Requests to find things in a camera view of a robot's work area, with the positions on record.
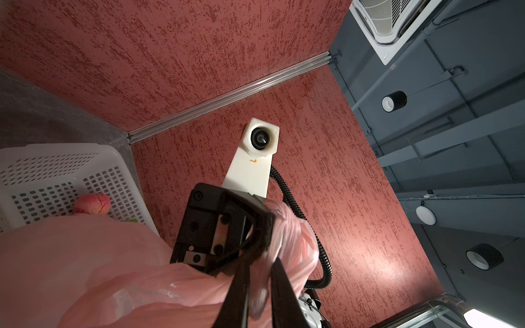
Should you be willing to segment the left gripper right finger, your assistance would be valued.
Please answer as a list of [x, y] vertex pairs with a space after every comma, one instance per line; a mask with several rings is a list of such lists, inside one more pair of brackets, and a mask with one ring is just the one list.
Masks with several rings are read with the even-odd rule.
[[307, 320], [299, 307], [298, 298], [287, 277], [280, 258], [276, 258], [270, 272], [272, 327], [307, 328]]

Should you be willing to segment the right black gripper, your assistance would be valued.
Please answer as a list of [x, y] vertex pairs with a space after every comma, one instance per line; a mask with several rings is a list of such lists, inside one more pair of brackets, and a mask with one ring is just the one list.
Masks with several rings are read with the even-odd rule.
[[191, 191], [170, 263], [210, 275], [225, 272], [265, 239], [273, 223], [264, 199], [198, 183]]

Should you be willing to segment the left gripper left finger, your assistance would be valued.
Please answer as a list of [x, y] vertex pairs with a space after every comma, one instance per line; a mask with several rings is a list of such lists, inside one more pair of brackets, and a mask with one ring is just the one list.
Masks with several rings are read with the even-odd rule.
[[239, 258], [235, 277], [212, 328], [248, 327], [251, 254]]

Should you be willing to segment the pink plastic bag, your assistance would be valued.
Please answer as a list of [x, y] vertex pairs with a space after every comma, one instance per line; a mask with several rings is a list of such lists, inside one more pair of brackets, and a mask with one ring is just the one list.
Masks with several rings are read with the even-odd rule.
[[1, 237], [2, 327], [212, 327], [217, 304], [177, 303], [172, 251], [106, 215], [52, 217]]

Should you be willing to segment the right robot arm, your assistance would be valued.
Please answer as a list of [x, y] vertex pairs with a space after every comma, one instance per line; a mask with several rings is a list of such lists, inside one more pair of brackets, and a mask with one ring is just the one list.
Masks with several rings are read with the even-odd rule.
[[215, 327], [325, 327], [308, 291], [331, 283], [328, 255], [279, 172], [269, 177], [281, 200], [194, 187], [170, 259], [174, 298], [217, 304]]

